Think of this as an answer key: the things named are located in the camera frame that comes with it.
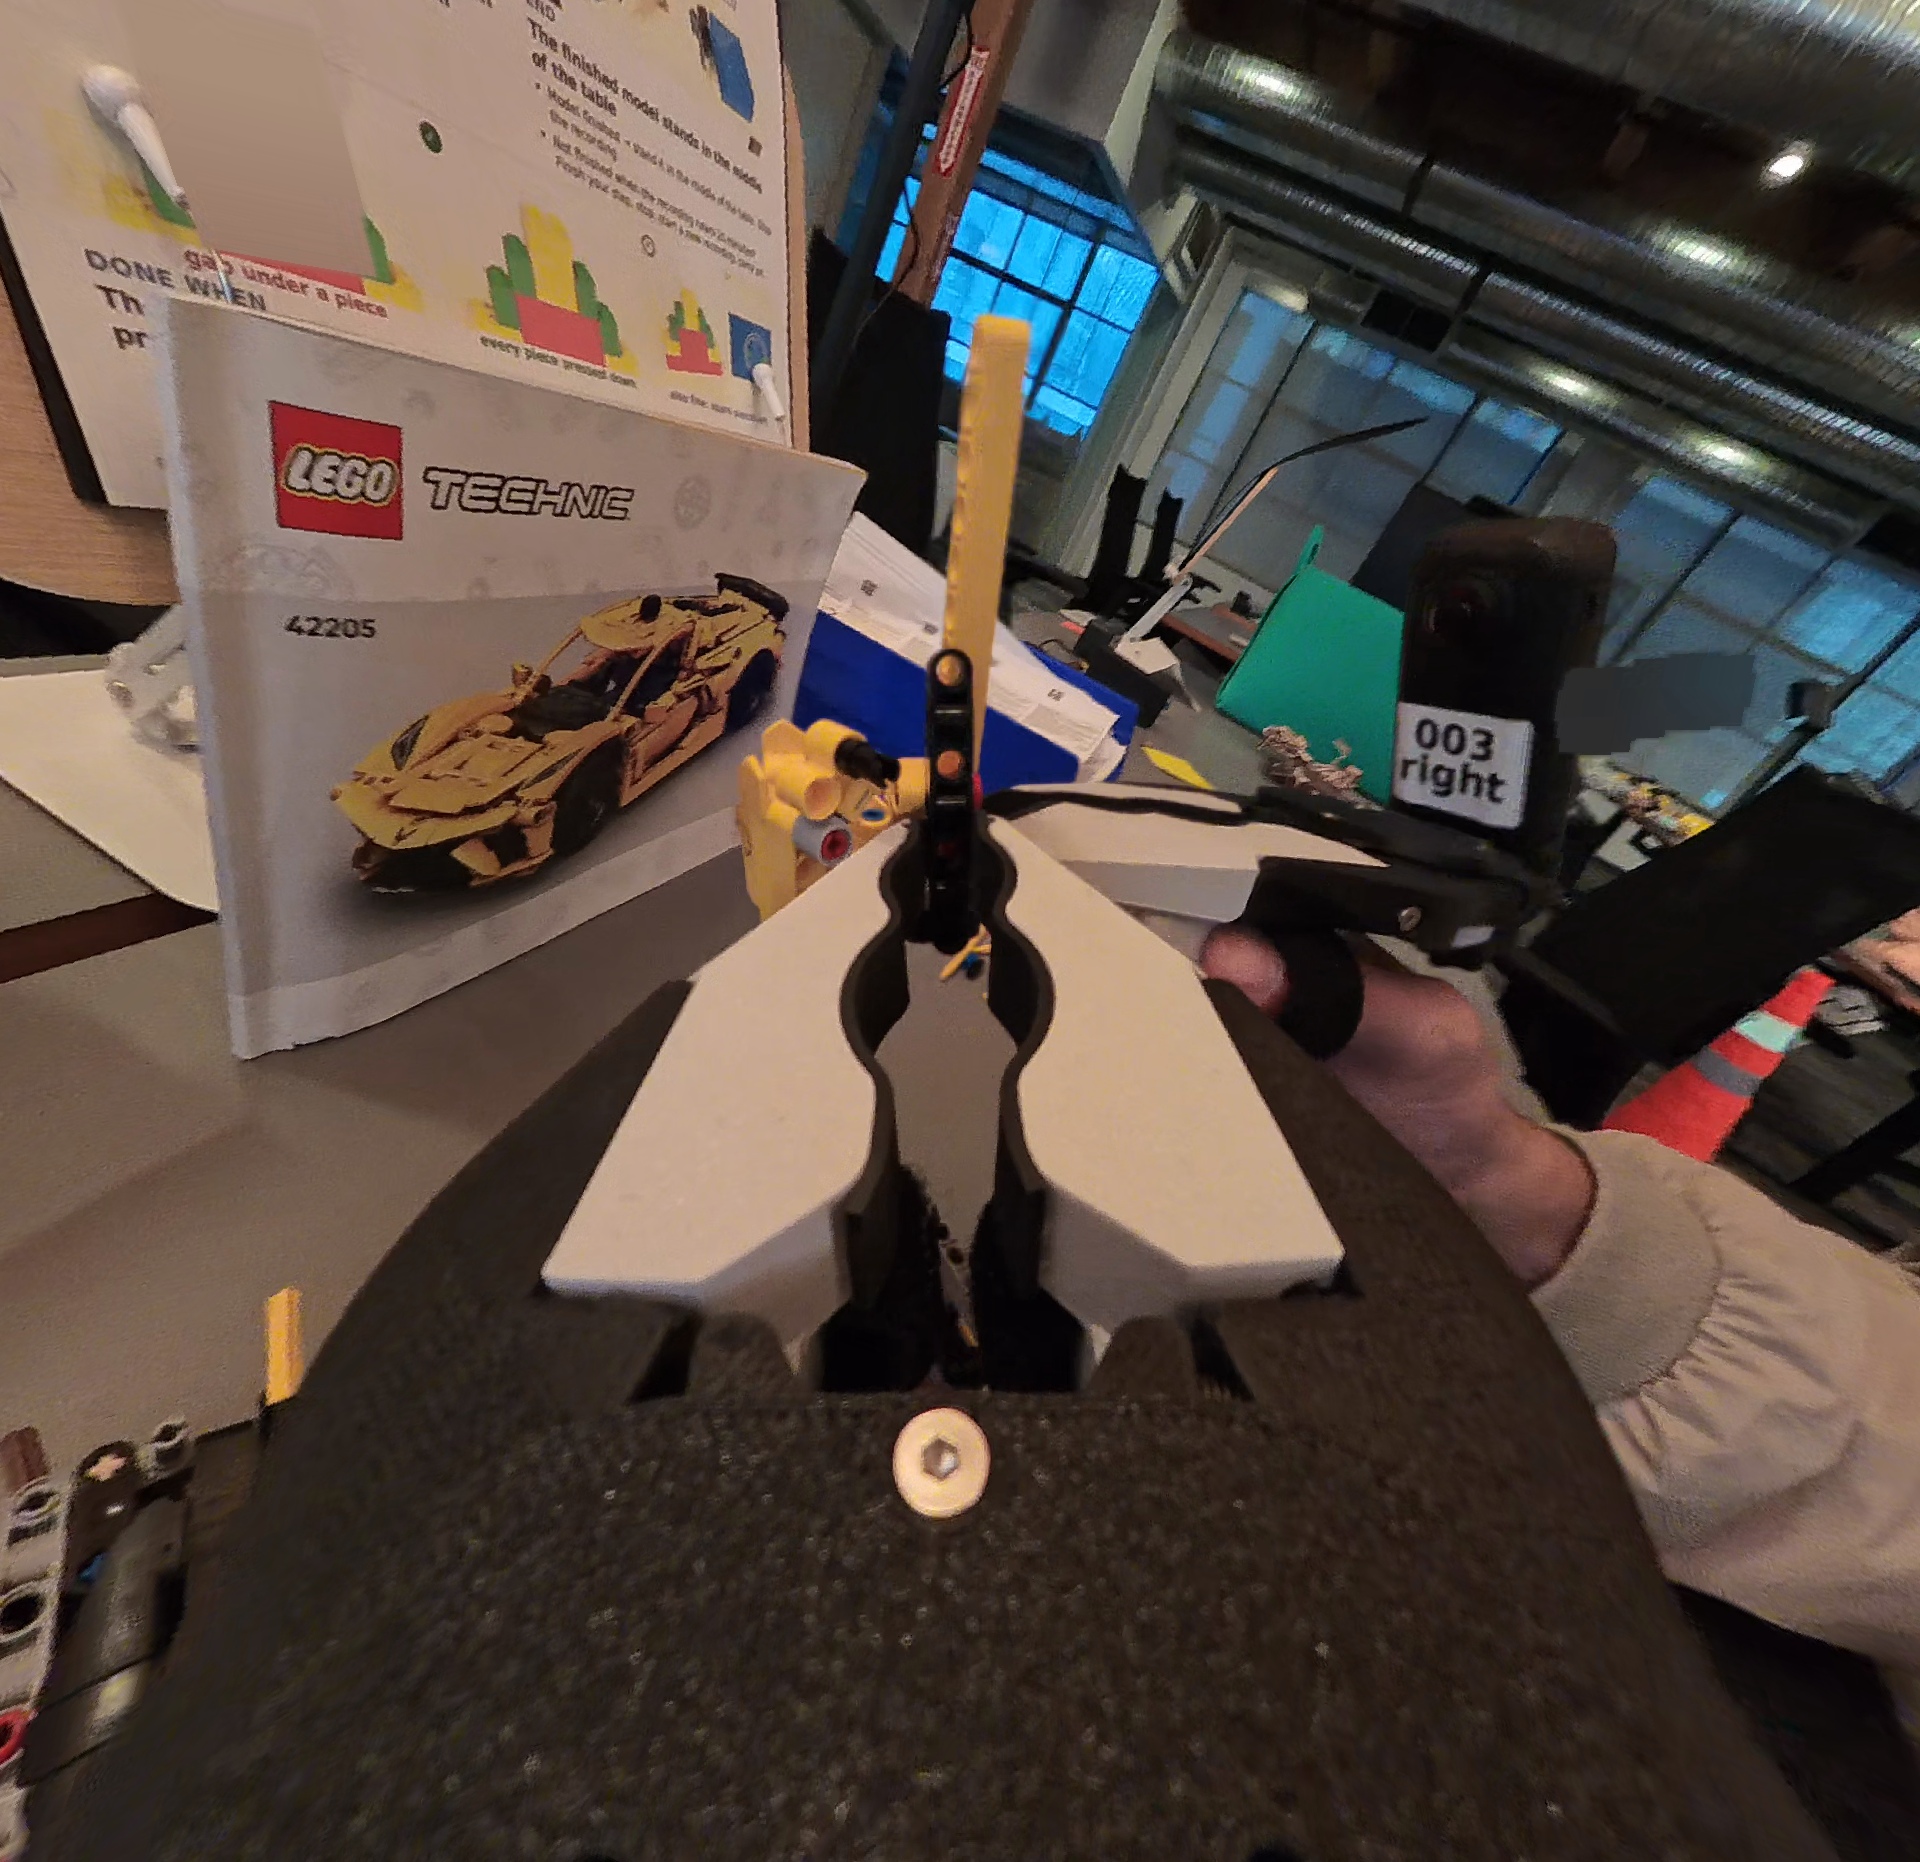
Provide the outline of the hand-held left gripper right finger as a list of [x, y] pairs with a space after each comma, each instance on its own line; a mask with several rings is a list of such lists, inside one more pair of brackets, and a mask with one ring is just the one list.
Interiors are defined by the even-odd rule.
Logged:
[[1138, 913], [1035, 846], [977, 833], [1000, 1081], [972, 1247], [981, 1377], [1070, 1385], [1125, 1322], [1323, 1290], [1342, 1245], [1196, 969], [1217, 923]]

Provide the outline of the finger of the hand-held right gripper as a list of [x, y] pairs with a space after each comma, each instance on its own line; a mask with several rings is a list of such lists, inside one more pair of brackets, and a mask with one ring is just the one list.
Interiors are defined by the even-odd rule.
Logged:
[[1023, 785], [986, 794], [981, 814], [1016, 824], [1055, 808], [1091, 808], [1106, 816], [1157, 814], [1201, 825], [1250, 828], [1279, 825], [1268, 809], [1233, 797], [1184, 792], [1172, 787], [1140, 787], [1124, 784]]
[[1037, 819], [1035, 846], [1125, 912], [1228, 923], [1268, 860], [1379, 870], [1358, 848], [1268, 820]]

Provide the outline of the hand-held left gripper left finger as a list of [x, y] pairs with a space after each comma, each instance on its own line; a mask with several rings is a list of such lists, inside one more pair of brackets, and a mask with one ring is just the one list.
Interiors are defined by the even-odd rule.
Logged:
[[546, 1291], [748, 1318], [805, 1385], [887, 1383], [940, 1256], [878, 1059], [910, 1005], [920, 850], [882, 829], [694, 973]]

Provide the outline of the yellow brick beam assembly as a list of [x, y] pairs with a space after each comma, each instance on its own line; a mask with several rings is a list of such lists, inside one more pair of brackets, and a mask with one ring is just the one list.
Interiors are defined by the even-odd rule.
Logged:
[[898, 758], [860, 733], [775, 721], [737, 776], [735, 824], [750, 900], [772, 921], [826, 871], [903, 820], [924, 841], [932, 943], [965, 951], [981, 931], [972, 852], [996, 615], [1013, 523], [1027, 321], [981, 317], [965, 380], [940, 647], [924, 667], [924, 753]]

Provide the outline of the grey desk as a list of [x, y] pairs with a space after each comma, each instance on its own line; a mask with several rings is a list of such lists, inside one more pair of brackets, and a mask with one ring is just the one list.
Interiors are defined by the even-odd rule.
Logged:
[[252, 1417], [418, 1213], [655, 988], [754, 928], [737, 852], [380, 1026], [234, 1059], [221, 931], [4, 792], [4, 1431], [56, 1471]]

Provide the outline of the person's right hand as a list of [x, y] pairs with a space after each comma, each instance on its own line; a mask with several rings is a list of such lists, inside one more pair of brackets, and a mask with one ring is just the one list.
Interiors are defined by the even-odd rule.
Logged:
[[1535, 1290], [1574, 1251], [1597, 1201], [1584, 1155], [1507, 1098], [1495, 1049], [1469, 1002], [1348, 939], [1363, 985], [1354, 1037], [1331, 1075], [1477, 1225], [1503, 1265]]

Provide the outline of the teal green plastic bin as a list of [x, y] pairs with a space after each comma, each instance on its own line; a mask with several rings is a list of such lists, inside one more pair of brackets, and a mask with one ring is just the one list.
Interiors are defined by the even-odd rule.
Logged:
[[1355, 768], [1360, 787], [1384, 801], [1404, 611], [1329, 576], [1323, 543], [1315, 526], [1212, 707], [1248, 733], [1292, 731], [1318, 763]]

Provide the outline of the black office chair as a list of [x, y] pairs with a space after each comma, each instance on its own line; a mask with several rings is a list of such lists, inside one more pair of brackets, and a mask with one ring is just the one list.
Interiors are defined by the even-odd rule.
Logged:
[[1505, 963], [1503, 1022], [1552, 1121], [1594, 1131], [1646, 1067], [1708, 1049], [1917, 902], [1917, 819], [1810, 768], [1580, 894]]

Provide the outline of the instruction booklet with yellow car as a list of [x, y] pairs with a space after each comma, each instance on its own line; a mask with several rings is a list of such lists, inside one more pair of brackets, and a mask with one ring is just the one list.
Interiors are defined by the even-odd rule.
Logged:
[[732, 848], [863, 472], [205, 301], [157, 349], [234, 1056]]

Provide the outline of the orange traffic cone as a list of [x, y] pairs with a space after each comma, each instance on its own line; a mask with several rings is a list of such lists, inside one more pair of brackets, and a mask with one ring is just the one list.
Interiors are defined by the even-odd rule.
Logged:
[[1758, 1011], [1616, 1106], [1602, 1131], [1636, 1134], [1695, 1161], [1715, 1161], [1762, 1085], [1805, 1040], [1834, 986], [1822, 969], [1797, 972]]

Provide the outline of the large paned window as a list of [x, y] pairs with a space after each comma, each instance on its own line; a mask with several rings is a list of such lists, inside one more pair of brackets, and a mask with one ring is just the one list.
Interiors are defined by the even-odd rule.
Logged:
[[933, 295], [933, 311], [948, 321], [945, 383], [965, 383], [981, 317], [1025, 321], [1025, 419], [1063, 441], [1082, 439], [1159, 282], [1153, 251], [1118, 202], [990, 157]]

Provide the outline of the white paper sheet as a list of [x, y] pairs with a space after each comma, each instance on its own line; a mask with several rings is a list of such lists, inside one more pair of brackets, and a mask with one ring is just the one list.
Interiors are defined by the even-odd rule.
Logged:
[[4, 678], [2, 779], [150, 890], [220, 912], [199, 753], [141, 735], [102, 671]]

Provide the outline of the partly built toy car model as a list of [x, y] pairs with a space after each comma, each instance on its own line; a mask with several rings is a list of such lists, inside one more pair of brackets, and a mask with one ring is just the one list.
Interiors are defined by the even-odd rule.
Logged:
[[84, 1768], [157, 1686], [305, 1372], [304, 1297], [264, 1305], [252, 1417], [186, 1417], [60, 1473], [37, 1429], [2, 1437], [2, 1856], [49, 1859]]

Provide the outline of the instruction poster board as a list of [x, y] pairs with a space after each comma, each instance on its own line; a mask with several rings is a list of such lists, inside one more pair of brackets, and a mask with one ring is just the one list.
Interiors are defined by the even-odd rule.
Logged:
[[[188, 218], [92, 63], [141, 85]], [[776, 0], [2, 0], [2, 116], [4, 237], [108, 506], [167, 501], [172, 297], [794, 439]]]

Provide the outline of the silver ventilation duct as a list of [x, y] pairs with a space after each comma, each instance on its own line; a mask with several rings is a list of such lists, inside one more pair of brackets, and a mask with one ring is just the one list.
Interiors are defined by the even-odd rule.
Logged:
[[1915, 0], [1179, 0], [1187, 124], [1788, 389], [1915, 482]]

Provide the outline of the wooden post with red label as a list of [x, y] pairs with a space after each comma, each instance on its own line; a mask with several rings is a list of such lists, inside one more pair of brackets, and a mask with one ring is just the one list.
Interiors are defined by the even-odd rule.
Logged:
[[927, 311], [939, 297], [1035, 2], [967, 0], [955, 20], [958, 41], [948, 42], [951, 75], [942, 87], [894, 274], [894, 289]]

